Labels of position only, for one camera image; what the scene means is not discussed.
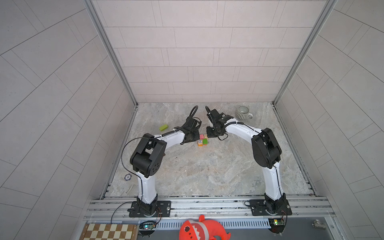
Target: green block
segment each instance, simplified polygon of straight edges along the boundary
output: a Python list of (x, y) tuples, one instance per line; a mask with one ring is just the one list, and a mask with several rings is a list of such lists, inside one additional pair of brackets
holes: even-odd
[(164, 131), (168, 128), (168, 125), (167, 124), (164, 124), (163, 126), (159, 127), (159, 130), (160, 131)]

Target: striped mug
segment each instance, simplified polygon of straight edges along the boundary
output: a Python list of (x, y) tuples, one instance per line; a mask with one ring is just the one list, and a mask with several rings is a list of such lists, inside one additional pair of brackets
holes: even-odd
[(236, 110), (236, 117), (239, 120), (251, 119), (253, 114), (249, 112), (249, 108), (246, 106), (240, 106)]

